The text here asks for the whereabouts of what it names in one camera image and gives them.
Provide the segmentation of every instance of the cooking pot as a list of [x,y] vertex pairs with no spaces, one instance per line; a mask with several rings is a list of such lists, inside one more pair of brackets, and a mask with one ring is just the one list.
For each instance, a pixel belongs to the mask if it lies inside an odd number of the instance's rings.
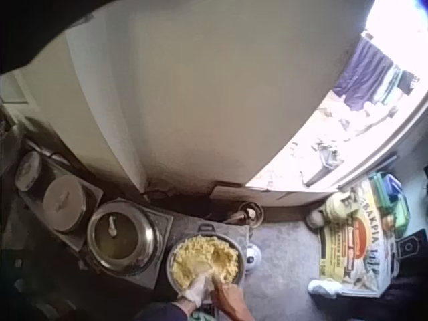
[[99,207],[89,221],[87,238],[96,261],[119,276],[145,270],[161,247],[157,228],[141,208],[127,201]]
[[180,239],[177,243],[175,243],[174,246],[169,251],[169,254],[167,257],[167,268],[166,268],[169,284],[174,288],[174,290],[177,293],[180,293],[183,291],[183,289],[181,289],[180,285],[175,281],[174,276],[171,273],[171,269],[173,268],[173,264],[175,261],[175,255],[176,255],[175,252],[178,246],[180,246],[180,244],[198,235],[205,236],[205,237],[215,236],[216,238],[227,242],[231,246],[231,248],[236,249],[236,251],[238,252],[238,272],[236,273],[236,276],[234,277],[232,282],[240,286],[242,284],[243,276],[245,274],[245,256],[242,252],[242,249],[230,237],[216,232],[214,225],[209,223],[200,224],[200,226],[198,227],[197,233],[186,235],[186,237]]

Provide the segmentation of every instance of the white glove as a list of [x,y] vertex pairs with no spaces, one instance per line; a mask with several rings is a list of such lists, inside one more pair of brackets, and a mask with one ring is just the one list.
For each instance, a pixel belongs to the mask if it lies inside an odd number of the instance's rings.
[[179,295],[180,297],[184,297],[196,304],[196,307],[201,306],[202,300],[207,293],[207,280],[209,274],[202,273],[199,274],[191,283],[190,286]]

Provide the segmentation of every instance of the yellow food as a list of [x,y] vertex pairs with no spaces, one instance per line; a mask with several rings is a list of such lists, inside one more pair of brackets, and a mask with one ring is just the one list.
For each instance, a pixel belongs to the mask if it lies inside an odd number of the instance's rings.
[[226,283],[231,283],[238,272],[236,249],[216,237],[198,235],[187,239],[175,250],[171,273],[183,290],[197,277],[195,262],[208,263],[213,269],[212,272]]

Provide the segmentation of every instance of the pot lid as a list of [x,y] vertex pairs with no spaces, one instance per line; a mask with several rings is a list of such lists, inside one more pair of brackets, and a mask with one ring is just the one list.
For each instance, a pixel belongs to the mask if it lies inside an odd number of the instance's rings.
[[15,185],[20,191],[26,192],[33,186],[40,176],[41,164],[38,152],[29,152],[23,157],[15,175]]
[[86,196],[77,177],[62,176],[47,188],[43,199],[45,218],[57,231],[71,231],[86,210]]
[[157,240],[144,211],[126,201],[99,207],[88,224],[87,237],[91,252],[102,266],[123,274],[142,270]]

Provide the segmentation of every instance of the bowl handle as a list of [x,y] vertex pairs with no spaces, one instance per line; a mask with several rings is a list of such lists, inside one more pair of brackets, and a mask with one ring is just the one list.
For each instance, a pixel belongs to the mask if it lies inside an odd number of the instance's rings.
[[214,225],[210,223],[202,223],[198,227],[198,232],[213,232],[215,233],[215,227]]

